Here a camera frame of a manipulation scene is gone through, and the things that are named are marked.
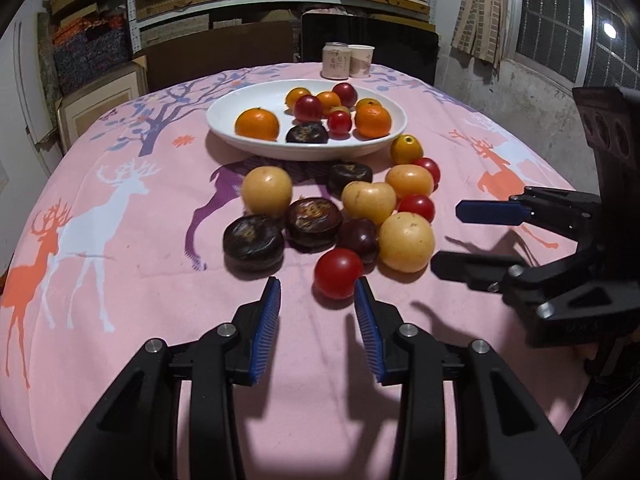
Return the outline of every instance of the table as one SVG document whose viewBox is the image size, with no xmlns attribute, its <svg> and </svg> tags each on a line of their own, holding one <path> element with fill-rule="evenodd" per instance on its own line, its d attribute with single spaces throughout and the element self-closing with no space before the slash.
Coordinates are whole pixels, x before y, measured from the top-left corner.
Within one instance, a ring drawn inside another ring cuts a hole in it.
<svg viewBox="0 0 640 480">
<path fill-rule="evenodd" d="M 146 339 L 158 336 L 169 345 L 196 340 L 259 297 L 264 278 L 246 280 L 225 269 L 222 231 L 242 215 L 236 200 L 242 176 L 264 161 L 211 135 L 205 110 L 235 89 L 289 78 L 319 78 L 319 65 L 231 70 L 123 104 L 76 142 L 50 178 L 0 302 L 8 352 L 2 354 L 7 368 L 0 371 L 0 411 L 45 474 Z M 575 250 L 573 242 L 535 227 L 456 219 L 462 199 L 505 200 L 524 185 L 570 189 L 510 133 L 383 66 L 357 84 L 401 104 L 406 132 L 442 168 L 433 195 L 437 248 L 519 251 L 539 263 Z M 375 180 L 390 165 L 386 150 L 363 162 Z M 300 170 L 304 175 L 304 164 Z M 317 194 L 311 182 L 294 190 L 296 197 Z M 388 473 L 399 387 L 374 384 L 351 303 L 312 295 L 317 259 L 286 249 L 276 274 L 283 300 L 273 365 L 258 386 L 234 396 L 250 480 L 368 480 Z M 428 270 L 417 276 L 374 270 L 369 283 L 379 300 L 397 305 L 405 321 L 436 338 L 459 345 L 487 340 L 555 427 L 563 427 L 587 383 L 572 349 L 526 348 L 521 325 L 499 296 L 440 282 Z M 178 432 L 184 455 L 184 410 Z M 447 465 L 447 477 L 455 478 L 450 454 Z M 185 478 L 184 461 L 180 468 Z"/>
</svg>

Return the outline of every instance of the deer print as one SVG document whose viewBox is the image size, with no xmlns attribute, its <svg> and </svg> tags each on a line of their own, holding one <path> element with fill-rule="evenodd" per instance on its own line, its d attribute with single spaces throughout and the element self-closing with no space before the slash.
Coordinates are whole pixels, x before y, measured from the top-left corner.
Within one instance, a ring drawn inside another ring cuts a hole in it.
<svg viewBox="0 0 640 480">
<path fill-rule="evenodd" d="M 240 196 L 242 180 L 251 170 L 259 166 L 277 166 L 289 173 L 294 185 L 307 181 L 315 182 L 318 184 L 321 196 L 329 198 L 326 183 L 329 177 L 329 169 L 334 164 L 335 161 L 295 162 L 292 160 L 275 160 L 264 156 L 250 156 L 245 160 L 220 166 L 209 179 L 210 182 L 215 180 L 216 192 L 209 202 L 193 212 L 193 218 L 185 236 L 184 253 L 193 262 L 193 268 L 195 270 L 207 269 L 207 264 L 202 261 L 195 249 L 196 229 L 206 218 Z"/>
<path fill-rule="evenodd" d="M 105 332 L 113 332 L 114 326 L 109 321 L 107 309 L 104 304 L 104 247 L 113 238 L 118 230 L 122 218 L 129 204 L 129 198 L 133 194 L 146 195 L 149 190 L 142 179 L 156 174 L 155 165 L 144 162 L 136 167 L 135 160 L 121 165 L 115 170 L 114 178 L 104 176 L 104 167 L 96 172 L 96 176 L 103 183 L 113 186 L 114 191 L 102 205 L 89 209 L 85 213 L 72 218 L 60 232 L 59 250 L 49 259 L 47 274 L 42 289 L 42 309 L 49 321 L 49 326 L 55 328 L 56 323 L 51 316 L 47 301 L 47 289 L 51 277 L 56 272 L 60 262 L 67 258 L 82 258 L 83 264 L 76 286 L 74 287 L 66 311 L 66 326 L 73 328 L 71 311 L 74 296 L 84 282 L 84 278 L 93 266 L 95 271 L 95 285 L 98 291 L 100 304 L 100 321 Z"/>
<path fill-rule="evenodd" d="M 66 204 L 61 206 L 62 201 L 49 208 L 42 217 L 42 227 L 36 228 L 36 221 L 40 212 L 31 222 L 31 234 L 38 237 L 40 247 L 33 265 L 20 265 L 12 267 L 6 280 L 4 294 L 0 296 L 0 306 L 14 308 L 11 320 L 9 321 L 9 333 L 6 336 L 6 360 L 4 371 L 9 376 L 9 343 L 14 325 L 18 325 L 18 345 L 22 355 L 22 374 L 27 388 L 30 387 L 27 378 L 27 365 L 24 358 L 24 316 L 28 304 L 31 303 L 36 293 L 36 289 L 47 272 L 47 259 L 50 255 L 58 252 L 58 229 L 64 227 L 70 220 L 69 209 Z"/>
<path fill-rule="evenodd" d="M 518 195 L 524 190 L 525 184 L 522 179 L 509 168 L 510 162 L 504 160 L 500 155 L 494 152 L 494 146 L 486 140 L 477 140 L 473 137 L 467 137 L 461 134 L 457 130 L 453 130 L 449 133 L 453 139 L 464 139 L 468 142 L 476 153 L 482 158 L 488 158 L 492 161 L 500 171 L 497 173 L 489 173 L 485 171 L 480 180 L 478 180 L 478 189 L 483 192 L 487 192 L 492 195 L 496 200 L 508 200 L 511 195 Z M 520 228 L 531 236 L 534 240 L 541 243 L 548 249 L 557 249 L 558 244 L 545 242 L 543 239 L 537 237 L 533 232 L 521 225 Z"/>
</svg>

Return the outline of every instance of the beverage can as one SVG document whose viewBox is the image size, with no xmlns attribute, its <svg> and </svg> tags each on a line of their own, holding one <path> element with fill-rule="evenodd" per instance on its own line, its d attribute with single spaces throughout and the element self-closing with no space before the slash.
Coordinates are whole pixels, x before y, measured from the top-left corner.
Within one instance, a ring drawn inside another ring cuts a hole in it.
<svg viewBox="0 0 640 480">
<path fill-rule="evenodd" d="M 322 49 L 322 77 L 325 79 L 348 79 L 351 64 L 351 49 L 346 43 L 327 43 Z"/>
</svg>

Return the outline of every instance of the oval plate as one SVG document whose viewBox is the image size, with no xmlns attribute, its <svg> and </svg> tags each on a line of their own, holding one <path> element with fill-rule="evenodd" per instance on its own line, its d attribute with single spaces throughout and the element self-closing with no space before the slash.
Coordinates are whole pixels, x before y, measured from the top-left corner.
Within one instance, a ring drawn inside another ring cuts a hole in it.
<svg viewBox="0 0 640 480">
<path fill-rule="evenodd" d="M 287 110 L 284 98 L 296 87 L 307 88 L 313 95 L 330 91 L 337 82 L 320 79 L 287 79 L 268 81 L 235 90 L 216 100 L 207 110 L 207 122 L 211 130 L 225 142 L 254 155 L 280 160 L 332 160 L 368 155 L 388 146 L 406 128 L 406 114 L 395 101 L 377 92 L 355 86 L 358 99 L 377 99 L 391 115 L 391 133 L 381 139 L 363 140 L 351 135 L 344 140 L 329 139 L 327 144 L 296 144 L 285 142 L 287 132 L 297 121 Z M 249 108 L 264 108 L 273 112 L 280 122 L 278 140 L 259 140 L 236 135 L 234 126 L 238 115 Z"/>
</svg>

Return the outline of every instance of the concrete wall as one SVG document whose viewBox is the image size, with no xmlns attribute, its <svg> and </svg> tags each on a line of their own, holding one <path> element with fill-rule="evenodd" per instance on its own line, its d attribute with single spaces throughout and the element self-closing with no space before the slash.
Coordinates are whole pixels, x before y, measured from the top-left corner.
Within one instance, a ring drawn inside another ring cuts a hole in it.
<svg viewBox="0 0 640 480">
<path fill-rule="evenodd" d="M 593 152 L 570 92 L 512 60 L 492 67 L 451 48 L 461 0 L 436 0 L 437 88 L 482 112 L 535 150 L 575 189 L 598 192 Z"/>
</svg>

